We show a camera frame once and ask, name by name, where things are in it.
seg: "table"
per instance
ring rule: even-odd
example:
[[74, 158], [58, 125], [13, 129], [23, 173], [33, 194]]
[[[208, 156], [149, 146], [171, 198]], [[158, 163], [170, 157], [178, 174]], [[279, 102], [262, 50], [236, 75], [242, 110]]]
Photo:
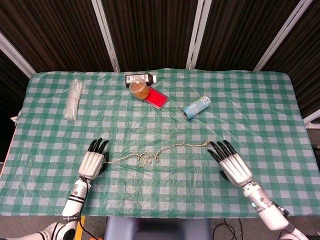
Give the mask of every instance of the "table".
[[[0, 214], [60, 215], [92, 139], [112, 160], [176, 143], [228, 140], [254, 179], [291, 215], [320, 215], [320, 173], [290, 78], [279, 72], [159, 69], [158, 110], [125, 87], [127, 73], [44, 72], [30, 79], [0, 179]], [[70, 82], [86, 84], [75, 122], [64, 119]], [[182, 109], [207, 95], [191, 120]], [[154, 218], [257, 217], [242, 190], [219, 175], [206, 147], [178, 147], [144, 168], [130, 158], [92, 182], [85, 215]]]

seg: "white robotic arm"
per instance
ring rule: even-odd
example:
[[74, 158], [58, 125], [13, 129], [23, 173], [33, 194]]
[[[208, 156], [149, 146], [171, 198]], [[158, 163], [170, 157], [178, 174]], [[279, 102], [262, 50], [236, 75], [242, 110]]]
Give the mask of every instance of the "white robotic arm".
[[64, 206], [62, 218], [65, 224], [55, 222], [45, 230], [21, 238], [0, 238], [0, 240], [73, 240], [76, 234], [77, 222], [81, 220], [81, 213], [91, 187], [90, 181], [103, 173], [109, 160], [109, 153], [102, 152], [109, 142], [102, 138], [94, 140], [83, 156], [78, 173], [80, 179], [75, 182], [71, 194]]
[[217, 154], [210, 149], [208, 150], [223, 169], [222, 176], [233, 185], [243, 189], [244, 196], [270, 230], [283, 231], [281, 240], [308, 240], [303, 233], [288, 222], [274, 202], [269, 199], [263, 187], [253, 182], [254, 175], [251, 169], [231, 144], [226, 140], [223, 142], [228, 149], [218, 141], [217, 144], [220, 148], [215, 143], [210, 142]]

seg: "white metal beam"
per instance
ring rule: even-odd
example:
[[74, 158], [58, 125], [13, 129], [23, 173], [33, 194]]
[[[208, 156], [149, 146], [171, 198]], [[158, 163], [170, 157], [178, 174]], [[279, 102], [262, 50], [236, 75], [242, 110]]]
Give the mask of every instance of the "white metal beam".
[[101, 0], [91, 0], [91, 2], [93, 5], [95, 16], [99, 23], [104, 44], [106, 46], [106, 49], [113, 67], [113, 71], [120, 72], [115, 46], [111, 38], [111, 33], [110, 33], [108, 21], [106, 18], [106, 14], [105, 14], [105, 10], [102, 5], [102, 2]]
[[190, 39], [189, 53], [188, 53], [188, 58], [186, 59], [185, 69], [190, 69], [190, 66], [191, 66], [191, 58], [194, 53], [196, 36], [198, 33], [200, 16], [201, 16], [203, 6], [204, 6], [204, 0], [198, 0], [198, 5], [196, 6], [196, 12], [195, 12], [195, 17], [194, 17], [192, 35], [191, 35], [191, 39]]
[[198, 34], [195, 37], [193, 56], [191, 57], [190, 69], [195, 69], [195, 67], [196, 67], [202, 38], [204, 36], [204, 32], [205, 32], [205, 28], [206, 28], [206, 24], [207, 24], [207, 19], [208, 19], [208, 15], [209, 15], [209, 11], [210, 11], [211, 2], [212, 2], [212, 0], [204, 0], [202, 14], [200, 16], [199, 28], [197, 30]]
[[313, 0], [300, 0], [300, 2], [297, 4], [297, 6], [294, 8], [288, 19], [283, 24], [282, 28], [279, 30], [277, 35], [274, 37], [273, 41], [270, 43], [269, 47], [266, 49], [264, 54], [262, 55], [261, 59], [255, 66], [254, 70], [255, 72], [261, 71], [262, 68], [266, 65], [270, 57], [275, 53], [277, 48], [280, 46], [280, 44], [283, 42], [283, 40], [286, 38], [288, 33], [291, 31], [291, 29], [294, 27], [294, 25], [297, 23], [297, 21], [300, 19], [300, 17], [304, 14], [306, 9], [309, 7], [309, 5], [312, 3]]
[[31, 78], [36, 71], [25, 60], [15, 46], [9, 42], [6, 36], [0, 31], [0, 48], [1, 51], [28, 77]]
[[304, 121], [304, 124], [308, 124], [317, 118], [320, 118], [320, 109], [310, 114], [309, 116], [305, 117], [303, 121]]

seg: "yellow tape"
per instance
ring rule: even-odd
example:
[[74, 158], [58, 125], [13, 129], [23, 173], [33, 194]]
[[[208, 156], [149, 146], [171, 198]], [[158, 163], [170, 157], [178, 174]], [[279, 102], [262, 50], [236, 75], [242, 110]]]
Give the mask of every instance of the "yellow tape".
[[[81, 216], [81, 223], [82, 226], [85, 226], [85, 216]], [[82, 238], [82, 227], [80, 226], [80, 223], [78, 222], [78, 225], [76, 226], [76, 232], [75, 232], [75, 238], [74, 240], [81, 240]]]

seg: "string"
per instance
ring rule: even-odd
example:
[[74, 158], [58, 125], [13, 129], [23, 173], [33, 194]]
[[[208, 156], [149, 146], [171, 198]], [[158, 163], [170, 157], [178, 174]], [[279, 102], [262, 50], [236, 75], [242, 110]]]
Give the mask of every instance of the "string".
[[209, 146], [210, 143], [208, 141], [202, 143], [202, 144], [197, 144], [197, 145], [192, 145], [192, 144], [188, 144], [188, 143], [177, 143], [177, 144], [174, 144], [172, 146], [168, 146], [166, 148], [163, 148], [163, 149], [160, 149], [160, 151], [157, 151], [155, 154], [151, 154], [151, 153], [148, 153], [148, 152], [143, 152], [143, 153], [133, 153], [133, 154], [130, 154], [128, 156], [124, 156], [124, 157], [121, 157], [117, 160], [114, 160], [114, 161], [108, 161], [108, 162], [104, 162], [105, 164], [114, 164], [116, 162], [119, 162], [119, 161], [122, 161], [122, 160], [125, 160], [125, 159], [128, 159], [128, 158], [131, 158], [133, 156], [137, 156], [137, 164], [139, 167], [143, 168], [145, 167], [147, 164], [151, 164], [152, 161], [153, 161], [153, 158], [155, 159], [156, 162], [159, 162], [160, 161], [160, 157], [159, 157], [159, 154], [166, 151], [166, 150], [169, 150], [169, 149], [172, 149], [172, 148], [175, 148], [175, 147], [180, 147], [180, 146], [187, 146], [187, 147], [192, 147], [192, 148], [199, 148], [199, 147], [206, 147], [206, 146]]

